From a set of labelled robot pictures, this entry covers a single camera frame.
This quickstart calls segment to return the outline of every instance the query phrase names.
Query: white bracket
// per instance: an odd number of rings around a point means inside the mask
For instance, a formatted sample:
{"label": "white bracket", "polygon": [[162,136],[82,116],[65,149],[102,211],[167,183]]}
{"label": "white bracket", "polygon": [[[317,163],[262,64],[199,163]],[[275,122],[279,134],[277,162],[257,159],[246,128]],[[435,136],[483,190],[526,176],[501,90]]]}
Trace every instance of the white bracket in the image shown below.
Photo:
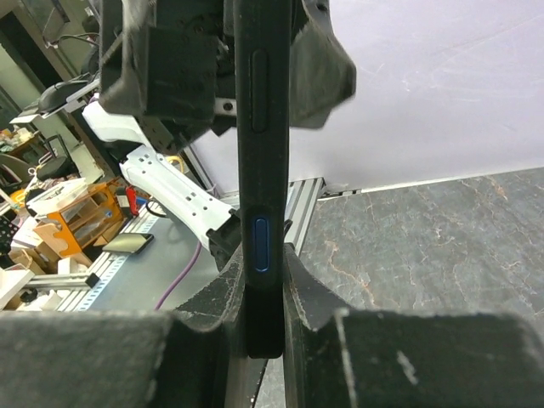
{"label": "white bracket", "polygon": [[83,117],[100,140],[105,142],[126,140],[152,147],[133,116],[112,115],[106,112],[98,101],[95,101],[83,110]]}
{"label": "white bracket", "polygon": [[131,185],[151,194],[183,221],[207,250],[207,232],[218,230],[231,216],[230,205],[209,195],[150,147],[131,152],[121,170]]}

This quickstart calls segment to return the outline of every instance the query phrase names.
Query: blue power button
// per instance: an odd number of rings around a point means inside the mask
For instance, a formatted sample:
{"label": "blue power button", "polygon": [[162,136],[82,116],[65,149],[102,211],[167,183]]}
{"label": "blue power button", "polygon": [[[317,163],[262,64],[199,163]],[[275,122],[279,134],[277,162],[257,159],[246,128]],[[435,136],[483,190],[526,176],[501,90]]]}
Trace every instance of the blue power button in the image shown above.
{"label": "blue power button", "polygon": [[253,251],[257,272],[268,272],[269,261],[269,221],[257,218],[253,224]]}

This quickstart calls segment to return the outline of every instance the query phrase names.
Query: smartphone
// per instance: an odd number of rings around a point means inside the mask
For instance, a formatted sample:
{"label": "smartphone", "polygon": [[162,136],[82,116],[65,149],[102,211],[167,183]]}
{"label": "smartphone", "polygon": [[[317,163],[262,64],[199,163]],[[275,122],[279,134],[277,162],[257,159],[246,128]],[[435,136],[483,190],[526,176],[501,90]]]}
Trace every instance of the smartphone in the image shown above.
{"label": "smartphone", "polygon": [[155,239],[152,234],[121,233],[102,248],[104,252],[140,253]]}

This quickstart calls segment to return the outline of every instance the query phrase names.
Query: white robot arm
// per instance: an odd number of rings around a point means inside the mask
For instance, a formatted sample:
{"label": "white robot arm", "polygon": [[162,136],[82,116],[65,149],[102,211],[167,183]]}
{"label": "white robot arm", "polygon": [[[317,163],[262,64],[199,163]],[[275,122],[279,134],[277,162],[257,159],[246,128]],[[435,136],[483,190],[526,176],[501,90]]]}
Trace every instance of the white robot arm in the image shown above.
{"label": "white robot arm", "polygon": [[240,231],[233,207],[208,194],[168,163],[153,149],[132,116],[107,113],[97,101],[83,110],[83,117],[105,142],[126,140],[140,144],[120,163],[131,185],[152,195],[183,221],[214,256],[217,250],[234,252],[240,243]]}

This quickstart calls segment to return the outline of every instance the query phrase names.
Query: gray marble surface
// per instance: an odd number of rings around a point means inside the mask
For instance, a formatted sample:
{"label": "gray marble surface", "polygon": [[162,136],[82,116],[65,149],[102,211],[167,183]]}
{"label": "gray marble surface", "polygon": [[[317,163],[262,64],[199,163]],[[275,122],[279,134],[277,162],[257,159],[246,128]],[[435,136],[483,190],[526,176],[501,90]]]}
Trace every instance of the gray marble surface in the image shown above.
{"label": "gray marble surface", "polygon": [[[510,312],[544,338],[544,169],[320,201],[302,260],[362,309]],[[280,360],[257,407],[285,406]]]}

